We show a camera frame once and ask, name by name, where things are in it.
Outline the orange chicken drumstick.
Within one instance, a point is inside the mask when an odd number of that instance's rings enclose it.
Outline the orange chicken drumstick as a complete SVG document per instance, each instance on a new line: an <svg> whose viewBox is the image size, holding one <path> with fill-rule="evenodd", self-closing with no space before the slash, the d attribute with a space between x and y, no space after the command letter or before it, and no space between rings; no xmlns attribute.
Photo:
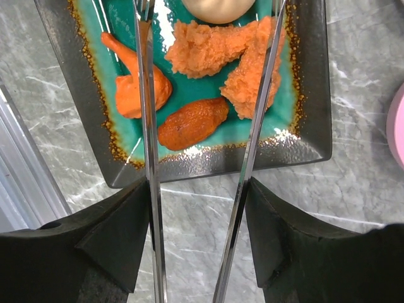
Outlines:
<svg viewBox="0 0 404 303"><path fill-rule="evenodd" d="M128 119L141 118L141 99L137 53L120 43L111 33L102 32L102 43L111 49L128 68L130 74L116 78L116 107ZM155 108L159 110L172 93L172 84L156 66L153 67Z"/></svg>

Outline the brown fried nugget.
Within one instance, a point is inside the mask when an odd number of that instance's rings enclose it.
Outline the brown fried nugget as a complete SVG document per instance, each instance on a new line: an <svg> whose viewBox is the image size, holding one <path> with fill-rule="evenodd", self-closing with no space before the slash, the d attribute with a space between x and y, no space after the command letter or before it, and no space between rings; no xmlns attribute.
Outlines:
<svg viewBox="0 0 404 303"><path fill-rule="evenodd" d="M158 142L172 151L189 148L212 135L228 113L229 105L223 97L186 104L158 127Z"/></svg>

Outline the metal tongs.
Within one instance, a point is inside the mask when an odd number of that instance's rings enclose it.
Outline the metal tongs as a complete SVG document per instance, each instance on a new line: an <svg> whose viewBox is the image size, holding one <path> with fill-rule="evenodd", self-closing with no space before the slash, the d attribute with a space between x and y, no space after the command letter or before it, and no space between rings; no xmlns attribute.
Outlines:
<svg viewBox="0 0 404 303"><path fill-rule="evenodd" d="M138 56L141 119L145 151L145 173L151 194L151 247L153 256L153 278L156 302L167 302L167 278L165 266L165 248L163 239L162 203L160 178L158 175L157 118L153 81L153 34L152 19L154 1L133 1L134 28L136 34L136 52ZM242 168L234 199L232 214L223 249L222 261L218 274L213 301L224 302L229 284L230 271L234 258L239 227L246 203L249 181L252 176L259 136L263 124L264 113L269 99L272 74L282 32L285 1L276 3L276 27L273 41L266 48L264 68L258 90L255 112L251 123L249 139L244 154Z"/></svg>

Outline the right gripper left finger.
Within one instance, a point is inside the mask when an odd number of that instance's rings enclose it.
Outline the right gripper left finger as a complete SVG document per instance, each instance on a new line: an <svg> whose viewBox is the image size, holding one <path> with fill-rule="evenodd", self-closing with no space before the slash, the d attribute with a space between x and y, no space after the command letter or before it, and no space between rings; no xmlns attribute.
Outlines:
<svg viewBox="0 0 404 303"><path fill-rule="evenodd" d="M149 224L140 179L39 229L1 234L2 302L126 302Z"/></svg>

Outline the beige steamed bun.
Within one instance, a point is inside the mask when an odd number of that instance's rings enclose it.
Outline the beige steamed bun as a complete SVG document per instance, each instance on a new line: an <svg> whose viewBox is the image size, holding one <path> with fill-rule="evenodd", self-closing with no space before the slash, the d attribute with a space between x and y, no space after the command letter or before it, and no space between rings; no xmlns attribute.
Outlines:
<svg viewBox="0 0 404 303"><path fill-rule="evenodd" d="M255 0L182 0L182 3L197 19L220 25L244 15Z"/></svg>

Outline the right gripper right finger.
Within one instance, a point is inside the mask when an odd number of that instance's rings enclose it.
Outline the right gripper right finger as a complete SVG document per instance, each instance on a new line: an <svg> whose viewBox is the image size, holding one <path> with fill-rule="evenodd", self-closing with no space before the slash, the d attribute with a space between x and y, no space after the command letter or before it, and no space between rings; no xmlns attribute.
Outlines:
<svg viewBox="0 0 404 303"><path fill-rule="evenodd" d="M266 302L402 302L403 225L355 233L252 179L246 218Z"/></svg>

